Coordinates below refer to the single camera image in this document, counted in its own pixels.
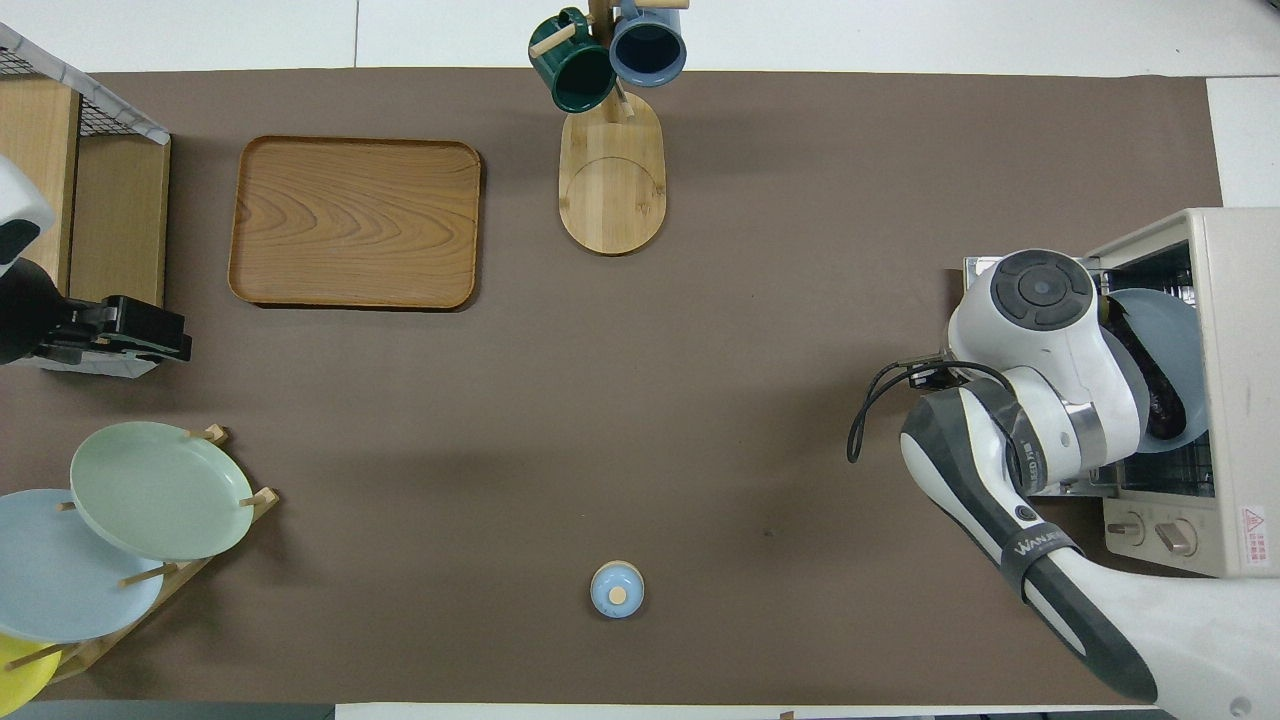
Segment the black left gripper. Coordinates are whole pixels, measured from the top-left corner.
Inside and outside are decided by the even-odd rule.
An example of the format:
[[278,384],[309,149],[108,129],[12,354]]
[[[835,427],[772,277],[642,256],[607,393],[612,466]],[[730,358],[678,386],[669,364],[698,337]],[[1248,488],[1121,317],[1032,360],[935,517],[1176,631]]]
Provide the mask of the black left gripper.
[[193,347],[178,313],[123,295],[102,302],[67,299],[45,269],[23,258],[3,274],[3,365],[33,357],[74,366],[102,337],[110,354],[150,363],[188,363]]

